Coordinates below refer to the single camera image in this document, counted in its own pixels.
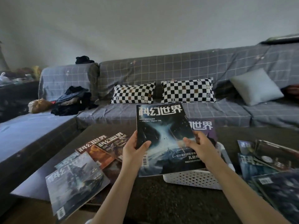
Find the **barcode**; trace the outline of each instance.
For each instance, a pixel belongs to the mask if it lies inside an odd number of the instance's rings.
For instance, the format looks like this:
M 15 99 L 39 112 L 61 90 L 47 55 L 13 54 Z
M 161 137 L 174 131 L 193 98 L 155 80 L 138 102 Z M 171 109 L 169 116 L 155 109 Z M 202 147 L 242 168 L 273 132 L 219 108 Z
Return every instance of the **barcode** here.
M 142 159 L 142 167 L 148 167 L 148 165 L 149 165 L 149 160 L 148 160 L 147 153 L 145 153 Z
M 57 211 L 57 217 L 58 217 L 58 220 L 62 219 L 63 216 L 65 216 L 65 210 L 64 210 L 64 207 L 60 208 L 60 209 Z
M 269 177 L 267 177 L 267 178 L 259 178 L 259 181 L 260 181 L 261 184 L 271 184 L 271 183 L 273 183 L 273 181 Z

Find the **brown bag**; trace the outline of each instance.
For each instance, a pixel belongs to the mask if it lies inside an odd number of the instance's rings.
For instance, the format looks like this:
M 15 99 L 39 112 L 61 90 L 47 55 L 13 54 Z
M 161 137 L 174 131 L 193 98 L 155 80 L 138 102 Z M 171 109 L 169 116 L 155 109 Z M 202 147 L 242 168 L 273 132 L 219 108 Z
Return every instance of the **brown bag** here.
M 48 110 L 53 104 L 50 101 L 46 101 L 45 99 L 39 99 L 31 101 L 28 104 L 29 112 L 30 113 L 40 113 Z

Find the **black and white checkered pillow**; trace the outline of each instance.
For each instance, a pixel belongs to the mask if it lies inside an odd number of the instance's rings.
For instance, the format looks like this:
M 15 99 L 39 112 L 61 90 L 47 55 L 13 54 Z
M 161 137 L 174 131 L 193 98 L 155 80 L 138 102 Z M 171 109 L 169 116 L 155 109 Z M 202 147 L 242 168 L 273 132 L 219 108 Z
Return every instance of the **black and white checkered pillow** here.
M 151 104 L 152 95 L 155 89 L 156 82 L 134 85 L 134 86 L 114 86 L 114 95 L 111 104 L 123 103 L 143 103 Z
M 161 103 L 193 101 L 215 102 L 216 99 L 212 91 L 212 81 L 212 79 L 162 81 L 163 100 Z

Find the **white plastic basket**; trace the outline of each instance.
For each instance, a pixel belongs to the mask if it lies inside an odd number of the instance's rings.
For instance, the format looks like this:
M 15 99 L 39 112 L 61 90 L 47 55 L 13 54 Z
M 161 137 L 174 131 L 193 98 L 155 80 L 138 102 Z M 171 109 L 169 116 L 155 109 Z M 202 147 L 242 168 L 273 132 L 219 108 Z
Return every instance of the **white plastic basket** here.
M 232 165 L 223 144 L 217 142 L 216 147 L 219 151 L 221 151 L 221 154 L 227 165 L 233 171 L 235 171 L 235 168 Z M 211 172 L 206 170 L 189 170 L 178 173 L 163 174 L 163 179 L 167 183 L 221 190 L 221 186 L 219 185 L 218 181 L 214 178 Z

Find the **coffee table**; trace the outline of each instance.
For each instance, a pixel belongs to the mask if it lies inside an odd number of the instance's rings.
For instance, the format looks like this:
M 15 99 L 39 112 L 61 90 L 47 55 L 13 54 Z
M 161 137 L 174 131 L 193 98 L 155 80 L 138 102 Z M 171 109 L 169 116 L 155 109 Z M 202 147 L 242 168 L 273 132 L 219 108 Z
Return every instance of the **coffee table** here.
M 32 174 L 11 192 L 19 197 L 50 201 L 45 177 L 52 173 L 54 166 L 99 135 L 105 133 L 132 134 L 135 125 L 94 124 L 84 130 L 58 154 Z M 221 142 L 238 172 L 238 140 L 254 141 L 264 139 L 297 149 L 298 132 L 283 128 L 238 128 L 216 129 Z M 84 206 L 88 211 L 97 211 L 96 206 Z M 234 210 L 222 191 L 167 184 L 162 176 L 137 178 L 134 183 L 126 215 L 137 221 L 149 223 L 240 223 Z

